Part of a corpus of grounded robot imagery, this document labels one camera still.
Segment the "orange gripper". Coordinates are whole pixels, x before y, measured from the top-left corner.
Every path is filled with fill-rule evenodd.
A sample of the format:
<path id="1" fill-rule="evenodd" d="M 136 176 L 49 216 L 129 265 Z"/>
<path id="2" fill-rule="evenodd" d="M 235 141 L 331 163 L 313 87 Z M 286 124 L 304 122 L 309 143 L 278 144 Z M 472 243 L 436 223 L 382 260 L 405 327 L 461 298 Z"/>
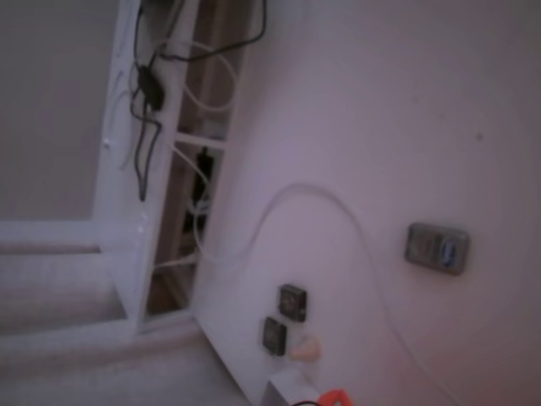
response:
<path id="1" fill-rule="evenodd" d="M 322 393 L 317 403 L 320 406 L 352 406 L 352 400 L 343 389 L 333 389 Z"/>

